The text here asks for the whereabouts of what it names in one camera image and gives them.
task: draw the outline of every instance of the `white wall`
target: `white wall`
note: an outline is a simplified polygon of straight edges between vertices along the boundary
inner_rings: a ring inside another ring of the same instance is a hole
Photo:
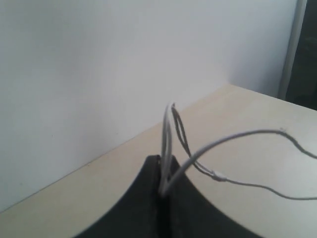
[[[225,82],[276,95],[295,5],[0,0],[0,210],[159,122],[170,99]]]

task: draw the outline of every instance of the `cable connector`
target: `cable connector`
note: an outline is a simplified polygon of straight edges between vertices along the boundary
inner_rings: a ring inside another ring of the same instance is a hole
[[[227,177],[218,171],[212,170],[211,177],[213,178],[213,180],[218,181],[218,182],[226,182],[227,181]]]

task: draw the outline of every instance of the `desk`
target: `desk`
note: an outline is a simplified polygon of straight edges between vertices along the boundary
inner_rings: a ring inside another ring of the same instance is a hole
[[[317,154],[317,112],[226,85],[181,112],[192,151],[232,133],[283,128]],[[186,154],[173,137],[179,163]],[[159,154],[161,124],[0,214],[0,237],[71,237],[124,194],[147,155]],[[200,162],[232,179],[269,185],[292,196],[317,195],[317,161],[277,135],[230,141]],[[218,183],[194,168],[187,176],[224,214],[264,237],[316,237],[317,201],[290,201],[252,187]]]

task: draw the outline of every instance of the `black curved base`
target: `black curved base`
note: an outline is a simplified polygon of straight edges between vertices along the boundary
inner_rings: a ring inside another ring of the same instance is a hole
[[[159,161],[149,156],[124,196],[77,238],[259,237],[210,204],[185,175],[162,199],[157,193]],[[178,168],[173,158],[172,173]]]

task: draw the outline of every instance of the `black plastic object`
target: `black plastic object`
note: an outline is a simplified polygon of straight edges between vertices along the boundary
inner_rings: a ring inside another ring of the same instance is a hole
[[[185,175],[161,198],[159,163],[159,156],[149,156],[118,203],[77,238],[259,237],[210,204]],[[171,173],[178,168],[173,157]]]

